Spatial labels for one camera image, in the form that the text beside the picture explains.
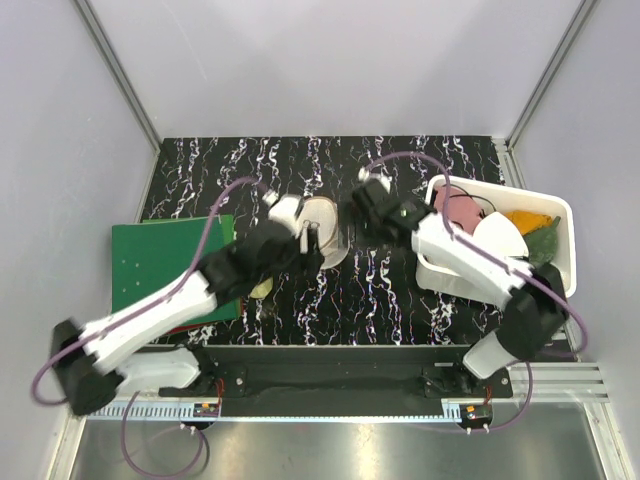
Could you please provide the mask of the beige mesh laundry bag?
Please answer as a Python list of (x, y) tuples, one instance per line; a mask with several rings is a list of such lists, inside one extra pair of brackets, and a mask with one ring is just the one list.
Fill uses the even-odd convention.
[(324, 261), (322, 270), (337, 267), (349, 252), (349, 241), (339, 224), (337, 204), (323, 196), (313, 196), (305, 200), (301, 213), (304, 224), (317, 226), (319, 250)]

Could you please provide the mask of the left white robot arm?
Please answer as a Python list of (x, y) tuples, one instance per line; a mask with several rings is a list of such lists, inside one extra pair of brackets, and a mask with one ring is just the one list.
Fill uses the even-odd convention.
[(271, 277), (302, 270), (316, 273), (324, 261), (319, 225), (298, 231), (267, 220), (229, 245), (208, 253), (194, 269), (142, 300), (78, 326), (58, 323), (50, 359), (65, 401), (77, 416), (93, 414), (119, 393), (155, 390), (162, 395), (208, 394), (216, 372), (204, 353), (188, 348), (148, 354), (142, 347), (185, 322), (207, 316)]

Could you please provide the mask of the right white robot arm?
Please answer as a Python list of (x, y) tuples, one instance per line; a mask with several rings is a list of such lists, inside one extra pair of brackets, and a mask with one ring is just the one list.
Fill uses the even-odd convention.
[(502, 323), (473, 344), (454, 371), (455, 387), (463, 395), (480, 394), (498, 370), (533, 359), (568, 320), (561, 274), (551, 263), (534, 267), (493, 253), (451, 224), (444, 210), (402, 200), (377, 178), (359, 184), (351, 202), (366, 237), (436, 261), (501, 308)]

